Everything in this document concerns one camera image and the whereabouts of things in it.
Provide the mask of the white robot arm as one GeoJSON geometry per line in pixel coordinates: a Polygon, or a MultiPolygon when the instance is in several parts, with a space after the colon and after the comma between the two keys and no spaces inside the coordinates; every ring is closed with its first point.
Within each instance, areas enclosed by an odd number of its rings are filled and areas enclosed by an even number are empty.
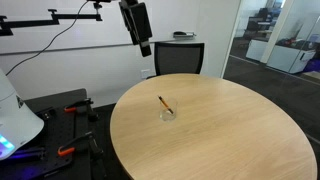
{"type": "Polygon", "coordinates": [[[44,128],[0,69],[0,160],[34,139],[44,128]]]}

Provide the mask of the black perforated robot base table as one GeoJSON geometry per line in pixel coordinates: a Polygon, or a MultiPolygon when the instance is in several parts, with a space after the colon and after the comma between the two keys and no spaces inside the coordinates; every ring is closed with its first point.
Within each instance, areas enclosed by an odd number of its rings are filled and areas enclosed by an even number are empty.
{"type": "Polygon", "coordinates": [[[44,121],[44,129],[18,152],[0,163],[0,180],[105,180],[103,154],[94,157],[87,145],[60,157],[61,145],[89,129],[85,107],[66,113],[64,107],[87,97],[84,89],[30,99],[31,111],[44,121]]]}

